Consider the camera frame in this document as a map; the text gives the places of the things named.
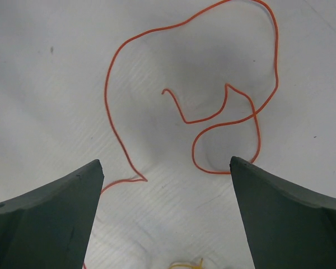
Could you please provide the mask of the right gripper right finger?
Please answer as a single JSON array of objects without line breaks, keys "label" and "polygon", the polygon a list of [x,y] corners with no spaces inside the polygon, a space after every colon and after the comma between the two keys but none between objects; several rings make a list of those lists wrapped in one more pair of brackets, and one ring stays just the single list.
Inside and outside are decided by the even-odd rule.
[{"label": "right gripper right finger", "polygon": [[255,268],[336,268],[336,198],[239,157],[230,170]]}]

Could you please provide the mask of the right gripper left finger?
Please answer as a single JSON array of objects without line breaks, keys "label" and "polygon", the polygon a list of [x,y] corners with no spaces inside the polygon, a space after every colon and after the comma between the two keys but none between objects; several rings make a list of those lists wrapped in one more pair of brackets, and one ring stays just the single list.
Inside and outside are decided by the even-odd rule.
[{"label": "right gripper left finger", "polygon": [[96,159],[0,202],[0,268],[82,268],[103,181]]}]

